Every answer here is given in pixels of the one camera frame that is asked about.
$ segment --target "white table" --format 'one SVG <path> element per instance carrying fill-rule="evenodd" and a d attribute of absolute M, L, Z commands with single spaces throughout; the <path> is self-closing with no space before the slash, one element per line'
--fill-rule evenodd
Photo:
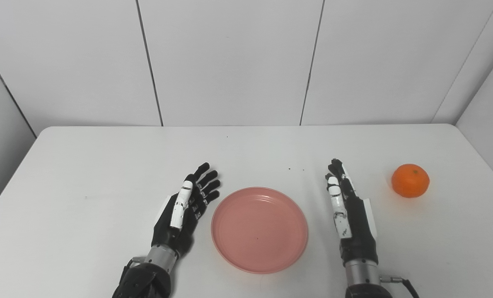
<path fill-rule="evenodd" d="M 148 252 L 165 197 L 205 161 L 222 196 L 178 264 L 173 297 L 341 298 L 324 180 L 332 158 L 372 200 L 382 273 L 410 279 L 423 298 L 493 297 L 493 172 L 453 126 L 393 125 L 48 128 L 0 196 L 0 298 L 110 297 L 129 258 Z M 424 196 L 390 188 L 404 163 L 430 175 Z M 250 186 L 287 194 L 307 219 L 307 249 L 282 272 L 242 272 L 212 243 L 218 202 Z"/>

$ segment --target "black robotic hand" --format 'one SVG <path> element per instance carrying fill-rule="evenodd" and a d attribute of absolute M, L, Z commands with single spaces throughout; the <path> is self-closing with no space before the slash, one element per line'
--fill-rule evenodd
<path fill-rule="evenodd" d="M 346 298 L 392 298 L 381 283 L 403 283 L 414 298 L 418 293 L 408 279 L 379 275 L 375 239 L 370 230 L 365 203 L 358 197 L 351 178 L 338 159 L 328 166 L 328 192 L 333 220 L 341 238 L 341 259 L 346 269 Z"/>
<path fill-rule="evenodd" d="M 179 193 L 169 198 L 164 211 L 154 226 L 151 249 L 145 260 L 133 258 L 123 269 L 121 280 L 112 298 L 168 298 L 171 294 L 169 273 L 175 262 L 193 245 L 193 232 L 208 204 L 219 197 L 220 186 L 217 171 L 211 171 L 208 163 L 189 174 Z M 189 195 L 186 202 L 182 196 Z M 175 208 L 184 210 L 181 226 L 174 226 Z"/>
<path fill-rule="evenodd" d="M 169 199 L 160 219 L 154 226 L 151 246 L 167 245 L 176 252 L 178 258 L 181 258 L 189 251 L 193 244 L 192 235 L 197 227 L 199 218 L 205 213 L 208 204 L 219 197 L 219 191 L 216 190 L 220 186 L 220 181 L 216 179 L 218 176 L 217 171 L 213 170 L 201 179 L 202 174 L 207 172 L 209 168 L 210 165 L 204 163 L 195 173 L 189 174 L 185 179 L 185 181 L 193 183 L 193 188 L 188 200 L 188 208 L 184 212 L 182 229 L 178 230 L 169 226 L 173 207 L 178 196 L 178 194 L 174 194 Z"/>

